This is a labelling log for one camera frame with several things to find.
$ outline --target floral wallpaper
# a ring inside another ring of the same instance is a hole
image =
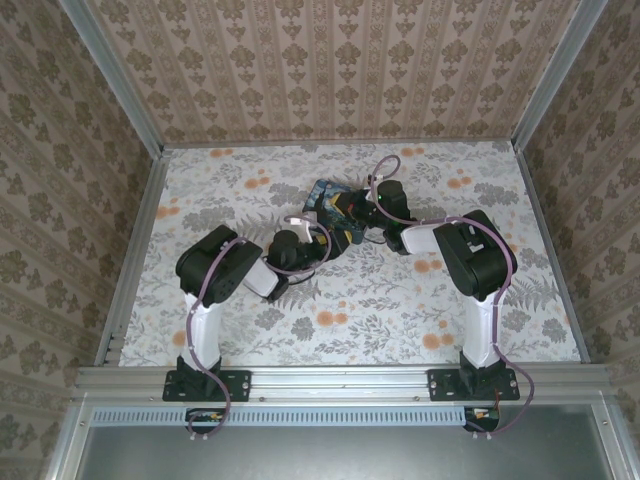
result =
[[[396,153],[418,218],[483,209],[516,253],[500,343],[524,361],[579,361],[562,300],[507,141],[180,149],[172,152],[120,365],[172,365],[185,342],[180,255],[220,224],[266,249],[316,180],[361,188]],[[368,232],[379,240],[380,231]],[[227,365],[457,362],[464,297],[439,252],[400,256],[352,245],[274,304],[241,286],[225,303]]]
[[[509,137],[578,0],[89,0],[168,144]]]
[[[526,156],[591,357],[640,445],[640,2],[609,1]]]
[[[0,478],[39,478],[150,159],[55,1],[0,2]]]

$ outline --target black mounting bracket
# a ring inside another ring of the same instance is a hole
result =
[[[162,392],[165,402],[224,402],[220,387],[209,376],[194,370],[178,357],[176,370],[167,373]],[[248,402],[251,393],[250,370],[220,370],[220,362],[212,369],[229,390],[232,402]]]
[[[460,368],[427,370],[432,402],[519,400],[515,372],[500,360],[487,368],[475,368],[460,352]]]

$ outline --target floral tablecloth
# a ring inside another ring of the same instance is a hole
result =
[[[508,142],[260,146],[171,153],[121,366],[173,365],[185,341],[174,266],[224,223],[266,250],[282,218],[299,213],[319,178],[361,187],[396,153],[417,218],[483,209],[515,251],[519,269],[501,318],[514,360],[579,361],[556,281]],[[370,236],[381,238],[379,232]],[[399,256],[385,245],[349,247],[269,304],[244,286],[225,303],[224,363],[374,365],[456,362],[463,297],[438,252]]]

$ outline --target purple cable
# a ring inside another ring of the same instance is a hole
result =
[[[211,378],[214,382],[216,382],[218,384],[218,386],[220,387],[220,390],[222,390],[222,393],[224,394],[224,399],[225,399],[224,414],[222,415],[222,418],[220,419],[220,423],[218,423],[218,425],[216,425],[214,427],[214,429],[211,430],[211,432],[209,432],[207,435],[214,435],[214,434],[218,433],[220,431],[220,428],[224,424],[224,422],[226,422],[227,417],[229,416],[229,410],[231,409],[231,396],[229,395],[229,390],[227,389],[226,385],[224,383],[222,383],[222,380],[220,380],[217,375],[215,375],[214,373],[210,372],[202,364],[202,362],[200,361],[200,359],[196,355],[195,349],[193,347],[193,332],[191,331],[191,323],[193,322],[193,316],[195,315],[196,310],[202,304],[202,299],[204,298],[204,295],[205,295],[205,293],[207,291],[207,286],[209,285],[209,282],[211,281],[211,277],[213,276],[214,272],[216,271],[216,268],[218,268],[218,265],[220,265],[220,262],[222,261],[224,256],[226,254],[228,254],[229,251],[231,251],[231,249],[234,246],[236,246],[239,243],[246,242],[246,241],[247,241],[247,239],[245,237],[234,238],[229,243],[227,243],[225,245],[225,247],[220,251],[218,256],[211,263],[211,266],[209,267],[209,270],[207,271],[207,274],[205,275],[204,280],[202,282],[202,288],[200,289],[200,293],[198,294],[198,299],[191,306],[191,309],[189,310],[189,313],[187,315],[187,345],[189,346],[189,353],[191,354],[191,359],[193,360],[193,363],[195,363],[196,366],[202,371],[202,373],[207,375],[209,378]],[[193,419],[197,418],[198,416],[200,416],[200,415],[192,415],[189,418],[189,423],[187,425],[187,429],[189,430],[189,433],[192,436],[196,435],[196,432],[193,431]]]
[[[371,174],[371,198],[373,199],[373,203],[375,203],[376,207],[378,208],[378,210],[380,210],[380,212],[383,215],[385,215],[386,217],[390,218],[395,222],[402,223],[404,225],[437,225],[442,223],[464,222],[468,225],[471,225],[475,228],[482,230],[484,233],[489,235],[489,237],[491,237],[491,239],[494,242],[496,242],[498,247],[500,247],[500,250],[504,255],[504,259],[507,263],[507,276],[505,277],[502,287],[500,287],[500,290],[498,290],[498,293],[493,298],[493,312],[492,312],[492,324],[493,324],[492,330],[493,331],[492,331],[491,342],[493,343],[493,350],[496,352],[496,355],[498,355],[500,360],[502,360],[506,365],[510,366],[517,372],[520,372],[520,374],[522,374],[522,376],[527,379],[527,382],[529,382],[529,395],[527,396],[527,399],[525,400],[522,409],[518,412],[516,417],[504,427],[499,428],[493,432],[487,432],[486,434],[496,435],[498,433],[505,432],[509,430],[513,425],[515,425],[516,422],[520,420],[524,412],[529,408],[529,405],[531,405],[531,401],[533,400],[533,396],[536,390],[535,383],[533,382],[533,378],[531,378],[531,375],[529,375],[529,373],[527,373],[522,367],[520,367],[516,363],[509,360],[502,353],[502,351],[500,351],[500,347],[498,346],[498,309],[500,305],[500,299],[506,292],[507,288],[509,288],[509,285],[511,285],[511,277],[513,276],[513,263],[511,261],[511,255],[509,254],[509,250],[507,249],[507,246],[504,244],[504,242],[500,239],[500,237],[495,232],[493,232],[490,228],[486,227],[485,225],[482,225],[481,223],[476,222],[475,220],[471,220],[470,218],[447,216],[444,218],[436,218],[431,220],[412,221],[412,220],[403,220],[387,212],[384,208],[380,206],[380,202],[378,201],[378,193],[376,191],[375,177],[376,177],[376,174],[378,173],[378,170],[380,170],[380,167],[382,167],[382,165],[385,162],[391,159],[396,160],[397,162],[396,168],[393,170],[393,172],[391,172],[389,175],[383,178],[387,179],[393,176],[400,168],[400,163],[401,163],[400,157],[398,157],[397,155],[387,155],[386,157],[384,157],[382,160],[378,162],[378,164],[375,166]]]
[[[269,267],[269,270],[272,270],[276,273],[281,273],[283,275],[301,275],[303,273],[310,273],[315,271],[316,268],[318,268],[320,265],[322,265],[324,262],[326,262],[327,260],[329,260],[329,255],[331,255],[331,236],[329,235],[329,231],[320,223],[320,222],[316,222],[315,220],[312,220],[310,218],[307,217],[302,217],[302,216],[298,216],[298,215],[287,215],[286,217],[284,217],[284,221],[287,222],[289,220],[291,220],[292,218],[297,218],[298,220],[303,220],[305,222],[309,222],[311,225],[318,227],[323,235],[325,236],[325,238],[327,239],[327,251],[324,254],[324,257],[322,257],[321,260],[318,261],[318,263],[316,263],[315,265],[309,267],[309,268],[305,268],[304,270],[296,270],[296,271],[291,271],[291,270],[281,270],[279,268],[276,268],[272,265],[269,265],[267,262],[264,262],[265,265],[267,267]]]

